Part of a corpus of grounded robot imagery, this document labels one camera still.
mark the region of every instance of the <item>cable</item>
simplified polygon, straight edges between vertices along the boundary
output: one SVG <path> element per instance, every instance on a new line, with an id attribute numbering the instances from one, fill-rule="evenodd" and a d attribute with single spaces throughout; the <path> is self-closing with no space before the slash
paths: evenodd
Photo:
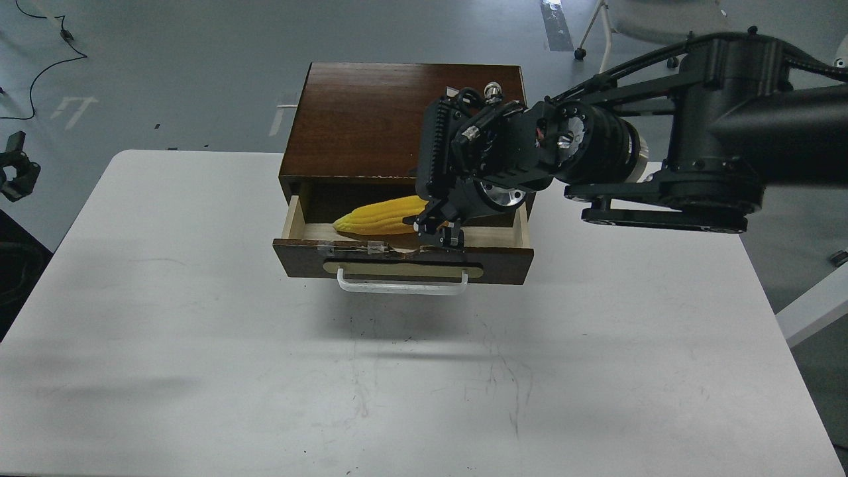
<path id="1" fill-rule="evenodd" d="M 845 72 L 840 68 L 835 68 L 822 61 L 819 61 L 818 59 L 811 56 L 809 53 L 801 50 L 800 48 L 795 45 L 792 45 L 791 43 L 784 42 L 782 40 L 774 38 L 773 36 L 756 34 L 756 28 L 754 28 L 753 31 L 749 29 L 747 33 L 711 33 L 708 35 L 698 36 L 696 38 L 692 38 L 683 42 L 674 43 L 672 45 L 668 45 L 667 47 L 663 47 L 650 53 L 646 53 L 635 59 L 631 59 L 618 66 L 612 67 L 609 70 L 603 71 L 602 73 L 600 73 L 600 75 L 609 76 L 613 80 L 620 80 L 624 76 L 632 75 L 636 71 L 642 70 L 651 65 L 655 65 L 661 61 L 671 58 L 672 56 L 690 53 L 697 48 L 703 48 L 708 42 L 711 42 L 712 40 L 716 39 L 729 41 L 749 40 L 757 42 L 778 41 L 782 44 L 782 47 L 784 49 L 784 61 L 786 61 L 787 64 L 792 65 L 799 70 L 816 73 L 836 81 L 848 81 L 848 72 Z M 552 104 L 557 104 L 565 99 L 572 98 L 575 95 L 582 93 L 583 90 L 586 89 L 586 86 L 593 82 L 593 79 L 583 81 L 582 83 L 576 85 L 575 87 L 572 87 L 564 93 L 560 93 L 553 98 L 545 98 L 545 100 L 550 100 L 549 102 L 551 102 Z"/>
<path id="2" fill-rule="evenodd" d="M 21 12 L 22 14 L 24 14 L 24 15 L 26 15 L 26 16 L 28 16 L 28 17 L 31 17 L 31 18 L 38 18 L 38 19 L 45 19 L 45 20 L 47 19 L 47 17 L 46 17 L 46 16 L 34 15 L 34 14 L 28 14 L 28 13 L 26 13 L 26 12 L 25 12 L 25 11 L 24 11 L 21 7 L 20 7 L 20 4 L 18 3 L 18 0 L 14 0 L 14 5 L 15 5 L 16 7 L 18 7 L 18 10 L 20 10 L 20 12 Z M 68 44 L 68 46 L 70 47 L 70 49 L 74 50 L 74 51 L 75 51 L 77 54 L 79 54 L 80 56 L 78 56 L 78 57 L 76 57 L 76 58 L 63 59 L 63 60 L 61 60 L 61 61 L 57 61 L 56 63 L 53 63 L 52 65 L 49 65 L 47 68 L 45 68 L 45 69 L 41 70 L 41 72 L 40 72 L 40 73 L 38 73 L 38 74 L 36 75 L 36 77 L 32 80 L 32 83 L 30 83 L 30 109 L 32 109 L 32 114 L 30 114 L 30 115 L 29 115 L 29 116 L 27 116 L 26 118 L 25 118 L 25 117 L 16 117 L 16 116 L 0 116 L 0 120 L 3 120 L 3 119 L 10 119 L 10 120 L 28 121 L 28 120 L 30 120 L 30 119 L 32 119 L 32 118 L 34 118 L 34 117 L 36 117 L 36 104 L 32 101 L 32 88 L 33 88 L 33 87 L 35 87 L 35 85 L 36 85 L 36 81 L 38 81 L 38 78 L 40 78 L 40 77 L 41 77 L 41 75 L 43 75 L 45 72 L 47 72 L 47 70 L 49 70 L 49 69 L 53 68 L 53 67 L 54 67 L 54 66 L 56 66 L 56 65 L 61 65 L 62 63 L 70 63 L 71 61 L 76 61 L 76 60 L 78 60 L 78 59 L 88 58 L 88 55 L 87 55 L 87 54 L 85 54 L 85 53 L 81 52 L 80 50 L 78 50 L 78 49 L 74 48 L 74 45 L 71 45 L 71 44 L 70 44 L 71 40 L 73 40 L 73 39 L 74 39 L 74 37 L 70 34 L 70 32 L 69 32 L 69 31 L 67 31 L 67 30 L 64 28 L 64 17 L 65 17 L 65 15 L 60 15 L 60 16 L 54 17 L 54 18 L 56 18 L 56 19 L 60 19 L 60 20 L 62 21 L 61 26 L 60 26 L 61 31 L 59 32 L 59 34 L 61 35 L 61 37 L 62 37 L 62 39 L 64 40 L 64 42 Z"/>

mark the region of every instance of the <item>table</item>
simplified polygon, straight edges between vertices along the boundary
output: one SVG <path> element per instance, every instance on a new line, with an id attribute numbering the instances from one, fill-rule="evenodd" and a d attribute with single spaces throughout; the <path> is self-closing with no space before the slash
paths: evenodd
<path id="1" fill-rule="evenodd" d="M 738 237 L 552 187 L 523 286 L 287 278 L 278 154 L 112 160 L 0 345 L 0 473 L 844 475 Z"/>

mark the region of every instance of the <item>robotic arm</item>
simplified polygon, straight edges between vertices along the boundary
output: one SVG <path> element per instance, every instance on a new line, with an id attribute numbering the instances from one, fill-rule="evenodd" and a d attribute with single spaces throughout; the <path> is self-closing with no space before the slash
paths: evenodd
<path id="1" fill-rule="evenodd" d="M 676 75 L 617 85 L 684 53 Z M 590 203 L 586 222 L 742 233 L 768 184 L 848 186 L 848 85 L 793 91 L 792 69 L 848 81 L 752 27 L 661 48 L 530 109 L 497 83 L 464 88 L 425 112 L 416 192 L 428 204 L 404 221 L 422 243 L 462 250 L 465 221 L 514 210 L 556 178 Z M 667 158 L 643 182 L 644 143 L 623 119 L 635 115 L 673 116 Z"/>

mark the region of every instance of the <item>white chair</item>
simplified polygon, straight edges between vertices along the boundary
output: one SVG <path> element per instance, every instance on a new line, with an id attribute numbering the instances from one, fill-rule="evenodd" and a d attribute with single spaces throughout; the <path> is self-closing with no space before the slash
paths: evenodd
<path id="1" fill-rule="evenodd" d="M 604 24 L 606 46 L 600 70 L 606 70 L 612 50 L 612 33 L 621 33 L 646 42 L 671 44 L 681 42 L 692 31 L 705 35 L 728 29 L 727 14 L 719 5 L 720 0 L 598 0 L 594 6 L 592 20 L 580 45 L 574 50 L 574 58 L 586 56 L 583 45 L 589 37 L 595 20 L 600 14 Z M 677 59 L 669 59 L 668 67 L 677 67 Z"/>

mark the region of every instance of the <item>wooden top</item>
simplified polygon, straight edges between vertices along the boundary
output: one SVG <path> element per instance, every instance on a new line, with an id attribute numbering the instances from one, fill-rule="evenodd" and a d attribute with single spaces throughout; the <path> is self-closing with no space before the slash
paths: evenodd
<path id="1" fill-rule="evenodd" d="M 424 109 L 446 87 L 490 81 L 524 100 L 518 66 L 313 63 L 280 168 L 287 196 L 306 177 L 411 182 Z"/>

